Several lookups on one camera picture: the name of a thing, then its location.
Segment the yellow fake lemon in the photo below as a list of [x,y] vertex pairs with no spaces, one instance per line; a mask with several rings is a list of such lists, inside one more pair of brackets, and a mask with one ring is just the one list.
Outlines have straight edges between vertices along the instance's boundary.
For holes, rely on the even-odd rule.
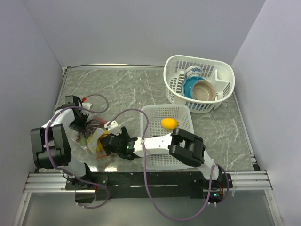
[[177,127],[177,121],[174,118],[163,118],[160,123],[163,128],[168,130],[173,130]]

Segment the clear zip top bag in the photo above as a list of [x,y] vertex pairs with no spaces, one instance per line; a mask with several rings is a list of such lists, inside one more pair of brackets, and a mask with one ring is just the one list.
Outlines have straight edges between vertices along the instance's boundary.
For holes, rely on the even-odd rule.
[[83,131],[70,130],[69,141],[71,142],[71,147],[81,148],[87,153],[94,154],[96,159],[107,157],[100,142],[101,138],[108,135],[108,131],[104,127],[106,123],[107,121],[100,116],[93,116],[86,122]]

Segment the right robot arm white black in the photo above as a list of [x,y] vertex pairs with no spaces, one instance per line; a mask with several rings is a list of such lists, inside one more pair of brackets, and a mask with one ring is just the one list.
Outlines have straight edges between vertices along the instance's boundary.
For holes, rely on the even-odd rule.
[[203,138],[181,128],[165,135],[148,137],[147,129],[140,137],[130,137],[125,127],[121,133],[109,133],[100,138],[107,155],[116,154],[121,159],[139,159],[145,171],[176,171],[196,168],[202,188],[214,190],[222,186],[222,173],[206,151]]

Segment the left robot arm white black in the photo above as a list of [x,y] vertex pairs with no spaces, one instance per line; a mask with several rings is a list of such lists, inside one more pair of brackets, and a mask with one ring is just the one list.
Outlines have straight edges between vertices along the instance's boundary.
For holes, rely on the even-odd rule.
[[[67,181],[74,186],[82,189],[89,189],[93,185],[93,177],[91,171],[88,169],[87,164],[78,162],[71,159],[71,147],[66,135],[66,129],[72,129],[78,133],[86,131],[86,122],[88,114],[83,113],[82,101],[77,96],[66,96],[65,103],[58,107],[55,113],[59,113],[62,109],[76,106],[75,109],[68,109],[58,117],[52,120],[52,124],[48,128],[48,146],[50,155],[54,163],[58,167],[63,168],[63,172],[70,171],[75,173],[77,179],[73,176],[68,176]],[[39,128],[34,128],[30,131],[30,138],[32,144],[33,161],[38,169],[53,169],[53,165],[48,157],[45,142],[45,128],[47,124]]]

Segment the yellow fake banana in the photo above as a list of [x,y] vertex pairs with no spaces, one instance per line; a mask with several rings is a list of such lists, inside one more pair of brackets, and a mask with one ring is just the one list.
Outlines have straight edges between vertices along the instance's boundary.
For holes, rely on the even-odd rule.
[[108,131],[95,131],[87,139],[87,148],[93,153],[100,152],[103,149],[100,139],[106,137],[107,135]]

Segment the white perforated rectangular basket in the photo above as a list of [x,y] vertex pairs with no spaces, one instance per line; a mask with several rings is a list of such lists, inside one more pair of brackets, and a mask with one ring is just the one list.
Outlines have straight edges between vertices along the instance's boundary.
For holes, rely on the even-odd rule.
[[[141,109],[149,118],[149,125],[145,134],[146,138],[153,135],[158,137],[170,134],[172,130],[165,129],[161,126],[163,118],[174,118],[177,121],[177,128],[181,128],[190,133],[194,133],[190,110],[185,105],[164,104],[164,105],[147,105]],[[168,171],[168,170],[186,170],[187,166],[166,153],[151,154],[147,149],[146,168],[148,171]]]

